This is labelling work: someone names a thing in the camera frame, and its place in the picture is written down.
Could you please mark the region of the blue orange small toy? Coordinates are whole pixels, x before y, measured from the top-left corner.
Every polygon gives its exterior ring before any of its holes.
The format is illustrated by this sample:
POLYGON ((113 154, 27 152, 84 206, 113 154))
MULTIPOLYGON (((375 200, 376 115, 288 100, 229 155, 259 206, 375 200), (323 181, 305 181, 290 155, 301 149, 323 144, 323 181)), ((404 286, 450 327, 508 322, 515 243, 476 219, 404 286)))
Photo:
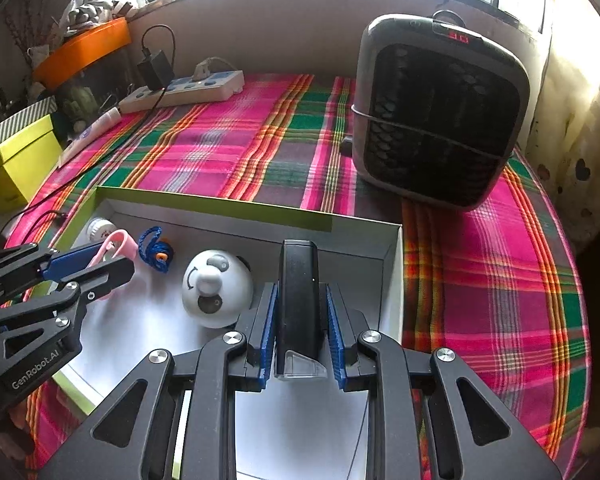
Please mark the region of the blue orange small toy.
POLYGON ((174 258, 174 249, 162 237, 160 226, 152 226, 143 232, 138 240, 138 255, 151 269, 166 273, 170 270, 174 258))

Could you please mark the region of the plaid pink green tablecloth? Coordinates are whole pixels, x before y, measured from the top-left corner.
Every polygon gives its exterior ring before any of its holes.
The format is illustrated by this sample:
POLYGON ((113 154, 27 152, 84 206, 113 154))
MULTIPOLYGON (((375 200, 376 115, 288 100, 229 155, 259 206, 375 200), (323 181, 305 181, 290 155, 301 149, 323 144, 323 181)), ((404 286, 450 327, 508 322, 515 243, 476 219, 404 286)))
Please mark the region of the plaid pink green tablecloth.
POLYGON ((457 351, 570 476, 591 344, 576 262, 539 178, 514 153, 467 212, 381 191, 339 151, 353 97, 350 78, 251 74, 227 102, 134 114, 47 178, 8 244, 55 244, 53 212, 75 214, 97 185, 399 223, 404 344, 457 351))

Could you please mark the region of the pink white plastic clip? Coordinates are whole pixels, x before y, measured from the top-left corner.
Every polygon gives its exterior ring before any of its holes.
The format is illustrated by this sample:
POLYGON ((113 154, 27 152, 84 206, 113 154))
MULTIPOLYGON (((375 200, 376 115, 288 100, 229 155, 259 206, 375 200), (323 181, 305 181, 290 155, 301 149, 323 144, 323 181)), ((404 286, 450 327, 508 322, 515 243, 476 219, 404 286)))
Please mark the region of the pink white plastic clip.
POLYGON ((96 252, 87 267, 96 266, 96 264, 106 262, 118 257, 124 257, 134 261, 138 256, 138 245, 136 240, 124 229, 118 229, 109 234, 102 246, 96 252))

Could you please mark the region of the black charger adapter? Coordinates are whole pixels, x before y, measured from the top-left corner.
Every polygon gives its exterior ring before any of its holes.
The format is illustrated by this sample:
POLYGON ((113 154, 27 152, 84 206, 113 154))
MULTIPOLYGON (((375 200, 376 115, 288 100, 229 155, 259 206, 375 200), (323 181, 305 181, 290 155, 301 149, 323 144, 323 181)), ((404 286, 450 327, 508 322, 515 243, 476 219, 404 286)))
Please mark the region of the black charger adapter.
POLYGON ((157 91, 166 88, 174 79, 174 71, 163 50, 151 53, 144 49, 143 55, 137 69, 148 89, 157 91))

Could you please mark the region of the cream patterned curtain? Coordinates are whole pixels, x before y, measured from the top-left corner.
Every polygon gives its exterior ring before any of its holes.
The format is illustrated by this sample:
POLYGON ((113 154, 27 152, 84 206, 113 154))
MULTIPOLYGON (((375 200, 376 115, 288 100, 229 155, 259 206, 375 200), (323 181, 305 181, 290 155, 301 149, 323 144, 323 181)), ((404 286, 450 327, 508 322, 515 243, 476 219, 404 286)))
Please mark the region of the cream patterned curtain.
POLYGON ((600 14, 550 0, 550 52, 524 156, 580 252, 600 234, 600 14))

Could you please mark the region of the white power strip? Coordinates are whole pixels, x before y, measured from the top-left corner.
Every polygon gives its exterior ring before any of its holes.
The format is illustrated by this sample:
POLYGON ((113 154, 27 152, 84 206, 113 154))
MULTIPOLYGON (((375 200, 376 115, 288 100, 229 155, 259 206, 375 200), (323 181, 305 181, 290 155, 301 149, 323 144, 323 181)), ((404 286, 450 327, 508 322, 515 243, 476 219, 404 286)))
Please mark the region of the white power strip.
POLYGON ((242 92, 244 84, 244 73, 241 70, 214 73, 198 81, 178 78, 170 83, 166 91, 152 91, 146 86, 137 88, 118 104, 118 109, 122 114, 131 114, 151 110, 154 106, 224 102, 242 92))

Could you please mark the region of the orange plastic tray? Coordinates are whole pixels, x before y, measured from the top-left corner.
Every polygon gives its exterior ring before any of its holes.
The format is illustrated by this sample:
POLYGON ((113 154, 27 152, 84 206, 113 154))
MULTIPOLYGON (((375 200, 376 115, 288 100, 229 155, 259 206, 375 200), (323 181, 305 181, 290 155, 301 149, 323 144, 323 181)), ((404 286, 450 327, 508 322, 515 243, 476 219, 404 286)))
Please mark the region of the orange plastic tray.
POLYGON ((128 22, 116 18, 63 44, 33 71, 32 80, 54 92, 84 68, 130 43, 128 22))

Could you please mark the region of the black flashlight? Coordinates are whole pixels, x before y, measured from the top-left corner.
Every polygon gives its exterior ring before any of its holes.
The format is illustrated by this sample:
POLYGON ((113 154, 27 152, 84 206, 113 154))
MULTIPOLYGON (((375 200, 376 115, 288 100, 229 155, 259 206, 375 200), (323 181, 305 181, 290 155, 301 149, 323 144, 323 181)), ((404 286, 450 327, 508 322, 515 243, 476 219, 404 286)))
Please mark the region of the black flashlight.
POLYGON ((280 380, 326 378, 320 361, 324 340, 317 247, 284 240, 276 299, 275 376, 280 380))

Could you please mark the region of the green white cardboard box tray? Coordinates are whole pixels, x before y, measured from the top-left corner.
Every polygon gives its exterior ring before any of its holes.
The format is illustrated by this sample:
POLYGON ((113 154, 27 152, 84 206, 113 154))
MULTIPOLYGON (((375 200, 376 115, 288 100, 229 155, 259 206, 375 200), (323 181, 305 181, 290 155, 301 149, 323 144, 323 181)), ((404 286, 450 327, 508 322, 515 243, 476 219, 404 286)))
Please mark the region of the green white cardboard box tray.
POLYGON ((101 186, 102 217, 175 258, 92 302, 64 372, 91 414, 44 479, 362 479, 368 394, 341 389, 358 334, 400 341, 402 230, 315 211, 101 186))

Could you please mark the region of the pink white cream tube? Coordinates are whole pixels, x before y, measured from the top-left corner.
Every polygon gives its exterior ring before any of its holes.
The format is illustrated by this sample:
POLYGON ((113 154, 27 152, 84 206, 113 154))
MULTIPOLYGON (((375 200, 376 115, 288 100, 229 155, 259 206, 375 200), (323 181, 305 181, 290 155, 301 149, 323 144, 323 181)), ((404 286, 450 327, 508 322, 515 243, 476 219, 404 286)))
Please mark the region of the pink white cream tube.
POLYGON ((121 113, 117 107, 110 108, 108 112, 102 114, 88 128, 86 128, 77 138, 69 143, 65 151, 59 156, 56 168, 60 169, 66 166, 71 159, 78 156, 90 144, 99 139, 103 134, 114 128, 122 121, 121 113))

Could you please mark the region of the grey portable heater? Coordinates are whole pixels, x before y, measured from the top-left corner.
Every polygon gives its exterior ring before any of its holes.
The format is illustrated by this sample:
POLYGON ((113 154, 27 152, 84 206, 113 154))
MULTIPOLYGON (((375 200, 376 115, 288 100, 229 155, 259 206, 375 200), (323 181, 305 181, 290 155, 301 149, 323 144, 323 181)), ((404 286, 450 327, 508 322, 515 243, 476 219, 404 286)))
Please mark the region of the grey portable heater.
POLYGON ((494 187, 526 116, 516 55, 461 24, 384 14, 363 32, 351 157, 378 188, 460 210, 494 187))

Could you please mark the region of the white round knob device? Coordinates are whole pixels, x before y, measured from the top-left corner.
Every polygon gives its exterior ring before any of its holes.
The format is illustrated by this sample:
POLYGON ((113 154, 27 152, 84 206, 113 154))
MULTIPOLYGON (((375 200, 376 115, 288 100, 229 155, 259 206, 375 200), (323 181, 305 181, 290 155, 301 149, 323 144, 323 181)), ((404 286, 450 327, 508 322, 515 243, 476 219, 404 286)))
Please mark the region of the white round knob device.
POLYGON ((207 249, 189 261, 182 281, 182 304, 201 326, 219 330, 237 322, 253 300, 248 266, 230 252, 207 249))

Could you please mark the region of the yellow cardboard box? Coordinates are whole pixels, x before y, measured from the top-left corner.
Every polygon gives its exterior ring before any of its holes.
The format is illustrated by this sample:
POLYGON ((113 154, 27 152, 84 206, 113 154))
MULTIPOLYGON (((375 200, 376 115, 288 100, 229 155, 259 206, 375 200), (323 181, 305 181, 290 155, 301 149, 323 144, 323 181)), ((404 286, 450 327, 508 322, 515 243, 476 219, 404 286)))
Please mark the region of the yellow cardboard box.
POLYGON ((22 208, 32 200, 61 152, 50 115, 0 144, 0 214, 22 208))

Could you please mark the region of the white plug on strip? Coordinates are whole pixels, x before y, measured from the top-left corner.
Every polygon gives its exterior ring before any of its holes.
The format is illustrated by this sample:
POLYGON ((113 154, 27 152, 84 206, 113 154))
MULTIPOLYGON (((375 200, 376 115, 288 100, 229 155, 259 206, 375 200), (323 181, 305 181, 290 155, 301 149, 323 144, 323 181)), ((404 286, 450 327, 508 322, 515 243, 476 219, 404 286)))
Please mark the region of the white plug on strip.
POLYGON ((227 70, 236 70, 236 67, 225 58, 210 56, 210 58, 205 58, 196 65, 192 79, 193 81, 200 81, 214 73, 226 72, 227 70))

